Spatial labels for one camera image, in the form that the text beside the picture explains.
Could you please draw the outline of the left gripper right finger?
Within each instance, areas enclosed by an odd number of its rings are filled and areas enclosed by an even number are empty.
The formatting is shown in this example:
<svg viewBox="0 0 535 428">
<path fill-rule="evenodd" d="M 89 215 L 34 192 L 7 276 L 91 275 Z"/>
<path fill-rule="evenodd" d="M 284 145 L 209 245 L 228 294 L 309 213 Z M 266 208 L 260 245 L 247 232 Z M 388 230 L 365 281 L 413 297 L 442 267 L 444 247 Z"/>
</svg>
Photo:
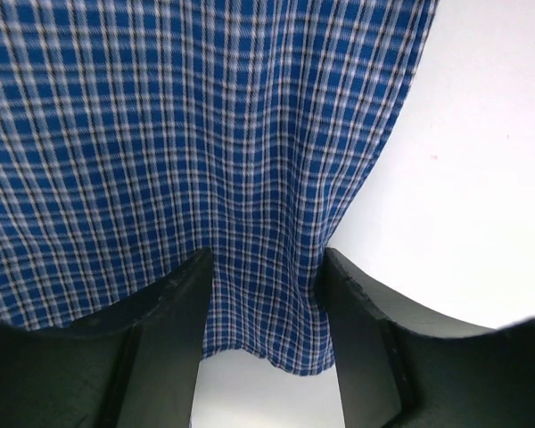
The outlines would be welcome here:
<svg viewBox="0 0 535 428">
<path fill-rule="evenodd" d="M 499 329 L 409 299 L 343 254 L 323 259 L 348 427 L 535 427 L 535 317 Z"/>
</svg>

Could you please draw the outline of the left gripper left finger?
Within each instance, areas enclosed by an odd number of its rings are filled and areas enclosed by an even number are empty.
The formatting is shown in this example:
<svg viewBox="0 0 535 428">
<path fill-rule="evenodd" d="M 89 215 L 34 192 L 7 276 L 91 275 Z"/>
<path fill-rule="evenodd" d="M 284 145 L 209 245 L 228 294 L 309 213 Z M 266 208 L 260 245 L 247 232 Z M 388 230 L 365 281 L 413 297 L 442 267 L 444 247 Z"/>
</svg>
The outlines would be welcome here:
<svg viewBox="0 0 535 428">
<path fill-rule="evenodd" d="M 213 255 L 64 328 L 0 322 L 0 427 L 187 427 Z"/>
</svg>

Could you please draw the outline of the blue checked shirt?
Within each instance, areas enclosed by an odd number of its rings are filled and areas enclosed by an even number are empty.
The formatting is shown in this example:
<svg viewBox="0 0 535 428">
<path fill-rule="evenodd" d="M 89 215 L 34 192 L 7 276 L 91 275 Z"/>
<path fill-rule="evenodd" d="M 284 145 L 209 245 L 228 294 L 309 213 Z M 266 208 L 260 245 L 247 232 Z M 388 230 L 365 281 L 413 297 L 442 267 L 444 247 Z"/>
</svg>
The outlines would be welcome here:
<svg viewBox="0 0 535 428">
<path fill-rule="evenodd" d="M 0 321 L 63 326 L 215 258 L 204 357 L 333 365 L 315 281 L 434 1 L 0 1 Z"/>
</svg>

